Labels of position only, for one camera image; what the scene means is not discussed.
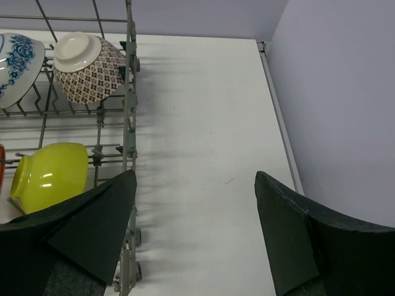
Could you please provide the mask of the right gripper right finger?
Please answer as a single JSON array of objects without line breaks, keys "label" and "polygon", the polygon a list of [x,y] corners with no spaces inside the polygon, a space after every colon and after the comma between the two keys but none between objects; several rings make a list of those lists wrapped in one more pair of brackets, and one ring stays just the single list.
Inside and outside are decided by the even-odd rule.
[{"label": "right gripper right finger", "polygon": [[260,171],[257,210],[277,295],[393,295],[394,229],[336,212]]}]

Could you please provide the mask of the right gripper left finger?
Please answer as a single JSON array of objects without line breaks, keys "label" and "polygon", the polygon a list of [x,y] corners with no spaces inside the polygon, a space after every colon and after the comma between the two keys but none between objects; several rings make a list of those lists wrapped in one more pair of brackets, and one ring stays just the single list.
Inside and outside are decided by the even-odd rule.
[{"label": "right gripper left finger", "polygon": [[2,295],[103,295],[136,194],[127,170],[76,197],[1,225]]}]

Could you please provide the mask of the lime green bowl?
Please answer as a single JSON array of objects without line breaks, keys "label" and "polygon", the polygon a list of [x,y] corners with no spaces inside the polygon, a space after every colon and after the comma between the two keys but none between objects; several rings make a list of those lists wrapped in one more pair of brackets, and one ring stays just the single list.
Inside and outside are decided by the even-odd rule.
[{"label": "lime green bowl", "polygon": [[22,157],[10,197],[25,214],[30,214],[83,193],[87,177],[88,153],[83,144],[50,144]]}]

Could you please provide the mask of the orange white patterned bowl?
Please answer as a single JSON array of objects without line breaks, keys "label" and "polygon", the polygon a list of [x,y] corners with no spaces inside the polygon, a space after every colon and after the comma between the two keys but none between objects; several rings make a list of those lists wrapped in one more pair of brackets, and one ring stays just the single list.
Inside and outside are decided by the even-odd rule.
[{"label": "orange white patterned bowl", "polygon": [[4,181],[6,167],[6,150],[5,147],[0,144],[0,191],[2,190],[2,185]]}]

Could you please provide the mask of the grey wire dish rack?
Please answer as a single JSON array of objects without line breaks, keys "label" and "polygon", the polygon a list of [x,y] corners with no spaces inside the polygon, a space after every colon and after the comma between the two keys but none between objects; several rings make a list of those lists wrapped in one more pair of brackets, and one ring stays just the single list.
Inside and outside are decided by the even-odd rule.
[{"label": "grey wire dish rack", "polygon": [[[130,1],[125,3],[125,11],[127,17],[122,34],[79,31],[105,39],[126,57],[126,65],[120,68],[123,85],[108,98],[92,104],[68,101],[55,77],[54,46],[61,37],[72,32],[55,31],[52,27],[35,30],[31,25],[24,29],[1,30],[1,34],[24,35],[45,46],[44,63],[33,86],[17,103],[1,108],[1,144],[6,150],[1,198],[18,211],[18,217],[28,214],[10,197],[15,171],[22,157],[32,155],[47,145],[74,142],[86,147],[88,177],[84,192],[127,170],[135,172],[136,74],[140,64],[136,55],[136,30]],[[141,243],[136,214],[134,201],[115,275],[107,287],[113,287],[119,295],[128,295],[142,278],[141,265],[136,260],[136,248]]]}]

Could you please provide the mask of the grey patterned bowl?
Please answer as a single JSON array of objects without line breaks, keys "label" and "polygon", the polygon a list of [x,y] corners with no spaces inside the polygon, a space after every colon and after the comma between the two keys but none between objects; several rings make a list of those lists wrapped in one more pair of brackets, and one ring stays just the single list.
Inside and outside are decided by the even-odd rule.
[{"label": "grey patterned bowl", "polygon": [[103,101],[123,85],[126,57],[101,37],[72,32],[54,46],[53,65],[65,98],[85,105]]}]

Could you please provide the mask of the blue floral bowl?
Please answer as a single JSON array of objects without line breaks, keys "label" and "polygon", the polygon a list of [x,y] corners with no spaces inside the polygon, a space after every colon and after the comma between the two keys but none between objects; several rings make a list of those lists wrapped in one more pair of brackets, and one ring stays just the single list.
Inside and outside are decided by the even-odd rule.
[{"label": "blue floral bowl", "polygon": [[42,42],[16,33],[1,34],[1,108],[17,103],[33,86],[45,58]]}]

